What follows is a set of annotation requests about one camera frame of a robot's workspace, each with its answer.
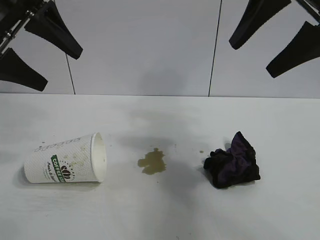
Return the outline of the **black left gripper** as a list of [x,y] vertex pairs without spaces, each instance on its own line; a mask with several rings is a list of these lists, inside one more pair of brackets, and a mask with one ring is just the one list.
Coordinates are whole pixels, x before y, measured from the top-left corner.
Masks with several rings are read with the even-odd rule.
[[65,25],[55,2],[48,0],[0,2],[0,80],[42,92],[48,81],[29,67],[12,48],[7,48],[21,28],[47,40],[76,60],[81,56],[83,48]]

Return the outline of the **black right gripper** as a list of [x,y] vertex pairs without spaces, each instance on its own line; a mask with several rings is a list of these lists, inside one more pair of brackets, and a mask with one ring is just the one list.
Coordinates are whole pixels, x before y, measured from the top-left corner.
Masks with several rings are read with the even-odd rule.
[[[296,0],[320,25],[320,0]],[[234,50],[250,37],[291,0],[250,0],[235,31],[229,39]],[[320,27],[305,21],[291,42],[268,64],[266,70],[276,78],[308,61],[320,57]]]

